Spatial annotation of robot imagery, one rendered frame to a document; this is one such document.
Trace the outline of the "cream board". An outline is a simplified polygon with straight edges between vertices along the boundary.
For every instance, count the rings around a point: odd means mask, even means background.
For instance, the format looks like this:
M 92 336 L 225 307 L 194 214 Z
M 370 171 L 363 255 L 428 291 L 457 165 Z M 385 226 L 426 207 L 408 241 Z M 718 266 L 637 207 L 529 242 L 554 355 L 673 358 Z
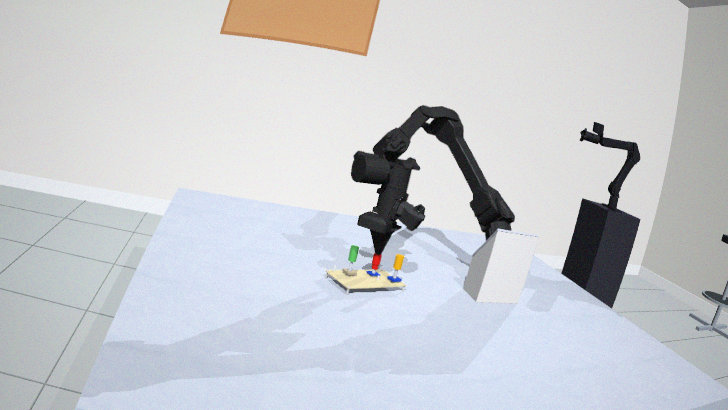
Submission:
M 336 270 L 325 270 L 325 278 L 328 277 L 328 273 L 333 276 L 337 281 L 347 288 L 347 295 L 349 289 L 366 289 L 366 288 L 390 288 L 403 286 L 402 292 L 405 291 L 405 287 L 408 286 L 401 282 L 402 280 L 397 277 L 398 270 L 401 270 L 403 255 L 397 254 L 396 260 L 393 264 L 394 273 L 393 276 L 388 274 L 386 271 L 377 270 L 380 265 L 382 254 L 374 254 L 372 260 L 373 270 L 353 270 L 352 264 L 356 262 L 359 247 L 351 245 L 348 261 L 350 265 L 348 269 Z

